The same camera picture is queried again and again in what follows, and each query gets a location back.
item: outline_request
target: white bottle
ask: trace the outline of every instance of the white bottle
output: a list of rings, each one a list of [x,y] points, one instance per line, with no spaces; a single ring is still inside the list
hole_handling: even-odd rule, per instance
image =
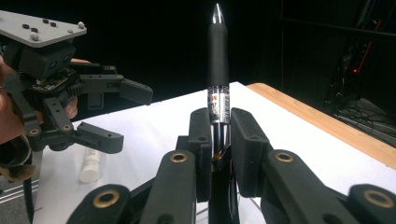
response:
[[[84,183],[92,183],[99,179],[101,173],[102,152],[87,147],[85,151],[84,162],[78,179]]]

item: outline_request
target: metal plate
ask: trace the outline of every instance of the metal plate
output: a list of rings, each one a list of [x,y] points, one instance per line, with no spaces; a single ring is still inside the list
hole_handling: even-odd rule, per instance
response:
[[[82,22],[71,24],[0,10],[0,35],[33,48],[45,47],[86,33],[87,28]]]

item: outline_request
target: black pen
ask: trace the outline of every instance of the black pen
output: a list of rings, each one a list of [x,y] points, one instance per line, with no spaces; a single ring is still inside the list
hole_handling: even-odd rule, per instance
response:
[[[228,31],[216,4],[213,22],[208,27],[209,62],[207,72],[207,107],[213,125],[213,157],[218,159],[225,146],[224,136],[230,124],[230,90],[227,39]]]

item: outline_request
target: black rubber grip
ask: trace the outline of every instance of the black rubber grip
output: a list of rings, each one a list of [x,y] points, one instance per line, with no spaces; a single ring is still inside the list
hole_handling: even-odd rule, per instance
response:
[[[223,23],[209,25],[207,32],[209,62],[207,86],[229,86],[228,31]]]

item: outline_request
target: pen tip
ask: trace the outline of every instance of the pen tip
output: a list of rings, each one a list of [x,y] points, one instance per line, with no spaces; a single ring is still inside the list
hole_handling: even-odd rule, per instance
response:
[[[215,9],[213,10],[213,23],[225,23],[219,3],[216,3]]]

